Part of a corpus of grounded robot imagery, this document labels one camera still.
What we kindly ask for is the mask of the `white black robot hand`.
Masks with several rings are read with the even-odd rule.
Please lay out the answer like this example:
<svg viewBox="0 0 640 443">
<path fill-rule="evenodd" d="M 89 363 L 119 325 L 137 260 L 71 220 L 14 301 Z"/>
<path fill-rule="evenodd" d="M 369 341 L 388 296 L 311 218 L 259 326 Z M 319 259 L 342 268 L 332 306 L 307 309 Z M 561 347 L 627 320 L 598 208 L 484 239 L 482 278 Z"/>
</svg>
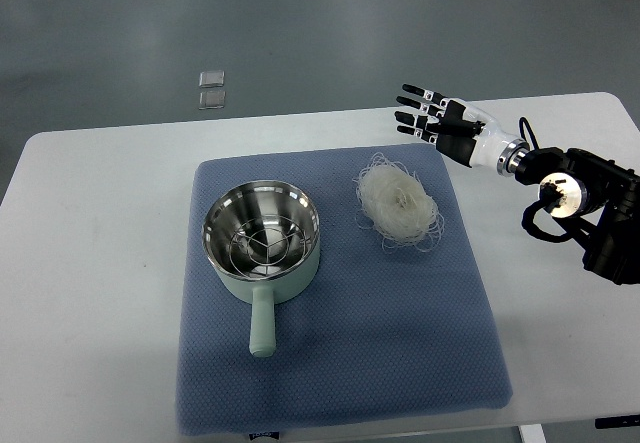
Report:
<svg viewBox="0 0 640 443">
<path fill-rule="evenodd" d="M 405 94 L 396 101 L 403 108 L 394 113 L 397 131 L 465 167 L 488 167 L 509 176 L 516 160 L 530 150 L 525 139 L 504 132 L 493 116 L 469 102 L 410 84 L 402 90 Z"/>
</svg>

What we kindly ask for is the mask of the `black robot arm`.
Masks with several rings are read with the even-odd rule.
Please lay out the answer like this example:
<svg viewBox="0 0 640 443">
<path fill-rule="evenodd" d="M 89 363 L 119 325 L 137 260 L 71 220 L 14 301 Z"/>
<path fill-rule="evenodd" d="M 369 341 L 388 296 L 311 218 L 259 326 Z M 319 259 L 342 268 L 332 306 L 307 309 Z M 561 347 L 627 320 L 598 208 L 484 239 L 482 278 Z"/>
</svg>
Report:
<svg viewBox="0 0 640 443">
<path fill-rule="evenodd" d="M 538 186 L 522 228 L 541 241 L 573 240 L 584 250 L 585 270 L 617 285 L 638 284 L 639 175 L 583 149 L 541 148 L 524 117 L 519 131 L 532 147 L 514 154 L 509 172 Z"/>
</svg>

